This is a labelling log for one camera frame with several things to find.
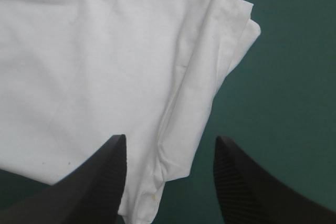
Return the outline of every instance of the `ribbed plastic surface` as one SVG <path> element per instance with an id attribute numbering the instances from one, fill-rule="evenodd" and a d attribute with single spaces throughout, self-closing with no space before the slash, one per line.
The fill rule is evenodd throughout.
<path id="1" fill-rule="evenodd" d="M 244 181 L 223 142 L 217 141 L 214 178 L 226 224 L 269 224 L 266 211 Z"/>

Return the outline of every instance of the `white fabric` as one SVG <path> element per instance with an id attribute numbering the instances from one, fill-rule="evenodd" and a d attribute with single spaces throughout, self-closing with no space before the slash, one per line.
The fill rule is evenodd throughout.
<path id="1" fill-rule="evenodd" d="M 53 184 L 126 134 L 119 214 L 151 223 L 224 78 L 260 34 L 243 0 L 0 0 L 0 168 Z"/>

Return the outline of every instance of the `black plastic object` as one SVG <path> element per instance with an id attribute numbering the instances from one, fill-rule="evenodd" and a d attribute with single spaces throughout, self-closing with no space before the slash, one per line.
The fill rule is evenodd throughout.
<path id="1" fill-rule="evenodd" d="M 126 178 L 126 138 L 112 136 L 74 172 L 0 211 L 1 224 L 112 224 Z"/>
<path id="2" fill-rule="evenodd" d="M 226 224 L 335 224 L 336 213 L 270 175 L 230 138 L 218 137 L 217 198 Z"/>

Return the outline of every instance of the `folded white shirt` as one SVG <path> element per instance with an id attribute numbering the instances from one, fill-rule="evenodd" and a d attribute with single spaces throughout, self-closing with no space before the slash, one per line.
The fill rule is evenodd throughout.
<path id="1" fill-rule="evenodd" d="M 53 184 L 127 136 L 119 214 L 188 176 L 225 77 L 260 34 L 244 0 L 0 0 L 0 168 Z"/>

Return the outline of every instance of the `dark green surface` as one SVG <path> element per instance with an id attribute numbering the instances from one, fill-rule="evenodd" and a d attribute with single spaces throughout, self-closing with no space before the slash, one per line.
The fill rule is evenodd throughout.
<path id="1" fill-rule="evenodd" d="M 247 1 L 262 35 L 225 80 L 192 174 L 166 184 L 154 224 L 223 223 L 212 179 L 216 135 L 336 210 L 336 0 Z M 0 184 L 0 207 L 44 187 L 7 173 Z"/>

